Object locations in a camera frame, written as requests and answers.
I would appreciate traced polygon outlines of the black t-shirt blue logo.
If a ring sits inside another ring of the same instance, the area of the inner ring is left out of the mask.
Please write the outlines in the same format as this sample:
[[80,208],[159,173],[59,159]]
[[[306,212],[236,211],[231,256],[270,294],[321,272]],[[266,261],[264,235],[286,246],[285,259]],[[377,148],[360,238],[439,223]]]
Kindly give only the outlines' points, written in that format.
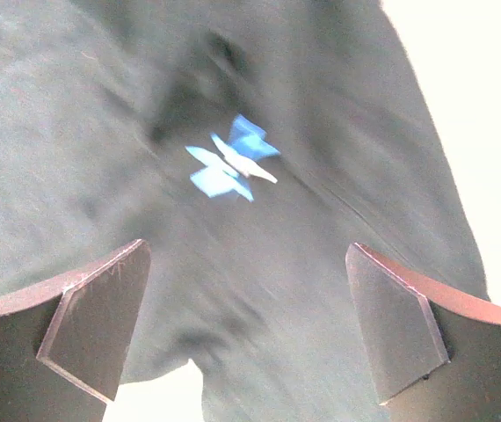
[[137,238],[123,382],[193,360],[207,421],[384,421],[353,243],[481,299],[378,1],[0,1],[0,295]]

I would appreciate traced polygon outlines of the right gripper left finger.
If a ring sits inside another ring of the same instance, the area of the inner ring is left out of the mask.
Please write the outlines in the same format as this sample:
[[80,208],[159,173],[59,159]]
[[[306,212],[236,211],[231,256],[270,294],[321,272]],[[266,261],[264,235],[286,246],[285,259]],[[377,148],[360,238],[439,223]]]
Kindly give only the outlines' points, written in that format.
[[0,296],[0,421],[100,421],[116,397],[147,285],[137,239]]

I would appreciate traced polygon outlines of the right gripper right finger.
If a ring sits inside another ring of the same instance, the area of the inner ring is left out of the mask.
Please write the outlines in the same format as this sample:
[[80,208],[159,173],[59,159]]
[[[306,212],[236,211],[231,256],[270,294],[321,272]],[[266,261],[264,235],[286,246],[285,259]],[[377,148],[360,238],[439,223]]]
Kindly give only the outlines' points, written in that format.
[[346,271],[392,421],[501,421],[501,306],[352,244]]

